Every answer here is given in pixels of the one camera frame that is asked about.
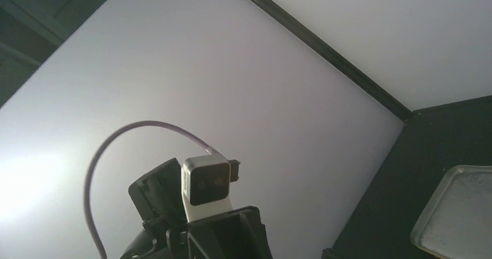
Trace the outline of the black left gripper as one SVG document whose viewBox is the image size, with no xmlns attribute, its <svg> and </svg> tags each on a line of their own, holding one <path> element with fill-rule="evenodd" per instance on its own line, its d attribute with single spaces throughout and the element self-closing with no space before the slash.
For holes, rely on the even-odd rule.
<svg viewBox="0 0 492 259">
<path fill-rule="evenodd" d="M 228 161 L 231 183 L 236 182 L 239 162 Z M 143 229 L 123 258 L 271 258 L 266 227 L 257 207 L 233 208 L 187 222 L 181 167 L 176 159 L 168 160 L 129 186 Z"/>
</svg>

